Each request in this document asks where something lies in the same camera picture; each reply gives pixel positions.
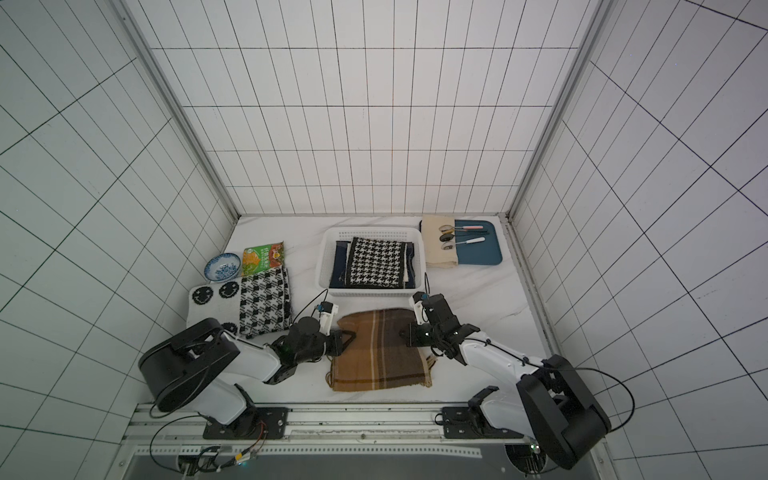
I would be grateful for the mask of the brown plaid scarf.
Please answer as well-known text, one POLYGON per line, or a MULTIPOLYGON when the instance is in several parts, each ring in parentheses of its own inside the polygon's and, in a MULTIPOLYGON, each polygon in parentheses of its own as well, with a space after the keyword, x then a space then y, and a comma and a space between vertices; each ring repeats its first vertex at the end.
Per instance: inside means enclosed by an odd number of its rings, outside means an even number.
POLYGON ((415 324, 413 311, 404 308, 346 315, 338 327, 354 333, 344 352, 334 357, 326 374, 336 392, 365 392, 405 386, 432 386, 436 358, 410 347, 401 336, 415 324))

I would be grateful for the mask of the navy grey striped scarf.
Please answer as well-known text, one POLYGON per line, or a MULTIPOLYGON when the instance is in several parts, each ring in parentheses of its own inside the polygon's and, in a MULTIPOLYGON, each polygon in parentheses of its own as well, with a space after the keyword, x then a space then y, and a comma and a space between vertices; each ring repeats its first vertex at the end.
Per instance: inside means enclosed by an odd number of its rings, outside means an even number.
MULTIPOLYGON (((349 248, 351 246, 350 241, 337 241, 335 243, 335 256, 333 262, 332 274, 329 280, 330 288, 348 288, 345 274, 346 264, 349 254, 349 248)), ((405 243, 405 272, 404 272, 404 288, 414 288, 415 284, 415 270, 413 267, 413 259, 415 256, 415 247, 412 242, 405 243)))

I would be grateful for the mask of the black white houndstooth scarf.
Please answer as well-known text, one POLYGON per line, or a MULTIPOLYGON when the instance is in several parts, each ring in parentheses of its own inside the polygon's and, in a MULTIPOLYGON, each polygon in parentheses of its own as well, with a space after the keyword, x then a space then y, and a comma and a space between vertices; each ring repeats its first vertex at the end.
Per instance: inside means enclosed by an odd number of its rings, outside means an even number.
POLYGON ((345 283, 356 289, 402 289, 405 261, 404 242, 354 237, 348 253, 345 283))

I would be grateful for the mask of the smiley face checked scarf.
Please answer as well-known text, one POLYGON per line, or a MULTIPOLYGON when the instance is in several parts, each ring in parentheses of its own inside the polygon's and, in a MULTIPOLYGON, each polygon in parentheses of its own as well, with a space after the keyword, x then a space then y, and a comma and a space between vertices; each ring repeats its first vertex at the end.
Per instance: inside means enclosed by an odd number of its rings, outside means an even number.
POLYGON ((287 330, 293 318, 284 266, 195 287, 188 300, 187 326, 213 318, 244 339, 287 330))

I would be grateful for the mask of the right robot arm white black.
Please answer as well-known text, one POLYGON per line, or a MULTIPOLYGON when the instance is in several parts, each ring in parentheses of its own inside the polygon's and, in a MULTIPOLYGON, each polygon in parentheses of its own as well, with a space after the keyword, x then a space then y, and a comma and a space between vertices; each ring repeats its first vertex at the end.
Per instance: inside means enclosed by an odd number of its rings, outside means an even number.
POLYGON ((461 323, 441 294, 410 299, 415 322, 401 333, 424 347, 493 377, 467 402, 470 427, 480 436, 508 433, 530 439, 555 465, 572 469, 612 430, 603 407, 578 369, 560 355, 527 356, 461 323))

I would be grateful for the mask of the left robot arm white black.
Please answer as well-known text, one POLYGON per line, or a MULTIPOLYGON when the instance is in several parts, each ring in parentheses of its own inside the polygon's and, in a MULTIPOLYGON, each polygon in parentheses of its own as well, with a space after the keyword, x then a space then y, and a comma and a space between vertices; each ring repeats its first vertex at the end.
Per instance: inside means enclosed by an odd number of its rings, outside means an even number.
POLYGON ((331 317, 304 317, 265 346, 236 338, 214 318, 204 319, 152 347, 138 361, 156 408, 170 414, 191 406, 229 426, 252 404, 235 377, 277 385, 298 366, 325 356, 340 356, 355 340, 349 330, 333 328, 331 317))

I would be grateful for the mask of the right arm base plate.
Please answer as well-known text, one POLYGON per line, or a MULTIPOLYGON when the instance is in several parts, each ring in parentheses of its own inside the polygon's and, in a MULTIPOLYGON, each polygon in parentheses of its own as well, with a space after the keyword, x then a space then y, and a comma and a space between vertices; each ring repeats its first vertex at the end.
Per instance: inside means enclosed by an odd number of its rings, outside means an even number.
POLYGON ((444 407, 435 416, 435 424, 443 428, 447 439, 522 439, 523 434, 493 427, 479 407, 444 407))

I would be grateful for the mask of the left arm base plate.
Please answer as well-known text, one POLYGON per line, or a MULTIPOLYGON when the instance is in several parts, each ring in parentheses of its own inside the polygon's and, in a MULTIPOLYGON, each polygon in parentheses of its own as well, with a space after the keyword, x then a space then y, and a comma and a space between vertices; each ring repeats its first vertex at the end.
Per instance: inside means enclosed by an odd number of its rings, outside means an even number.
POLYGON ((224 425, 209 419, 203 432, 206 440, 256 441, 282 439, 287 426, 288 409, 284 407, 247 407, 224 425))

